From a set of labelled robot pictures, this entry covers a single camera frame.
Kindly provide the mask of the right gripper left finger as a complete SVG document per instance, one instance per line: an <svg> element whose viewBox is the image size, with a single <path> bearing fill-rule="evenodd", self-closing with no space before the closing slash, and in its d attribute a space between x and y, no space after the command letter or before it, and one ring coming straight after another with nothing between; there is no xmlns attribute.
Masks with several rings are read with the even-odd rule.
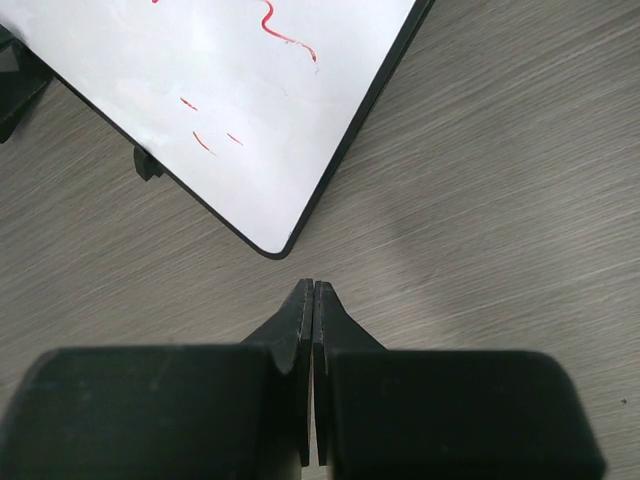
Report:
<svg viewBox="0 0 640 480"><path fill-rule="evenodd" d="M309 463L314 284L235 344L60 348L1 420L5 479L297 479Z"/></svg>

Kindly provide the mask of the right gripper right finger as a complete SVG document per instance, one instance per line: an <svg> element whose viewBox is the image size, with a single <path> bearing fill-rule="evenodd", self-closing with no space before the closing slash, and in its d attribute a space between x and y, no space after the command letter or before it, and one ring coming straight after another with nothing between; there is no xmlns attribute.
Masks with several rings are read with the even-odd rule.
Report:
<svg viewBox="0 0 640 480"><path fill-rule="evenodd" d="M318 460L333 479L601 479L577 390L529 350L388 349L314 291Z"/></svg>

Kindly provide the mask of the white dry-erase board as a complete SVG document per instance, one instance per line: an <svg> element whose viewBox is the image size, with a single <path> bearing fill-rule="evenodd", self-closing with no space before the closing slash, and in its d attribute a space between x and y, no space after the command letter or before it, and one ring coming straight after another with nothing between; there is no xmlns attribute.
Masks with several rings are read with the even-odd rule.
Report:
<svg viewBox="0 0 640 480"><path fill-rule="evenodd" d="M428 1L5 1L1 24L244 242L286 257Z"/></svg>

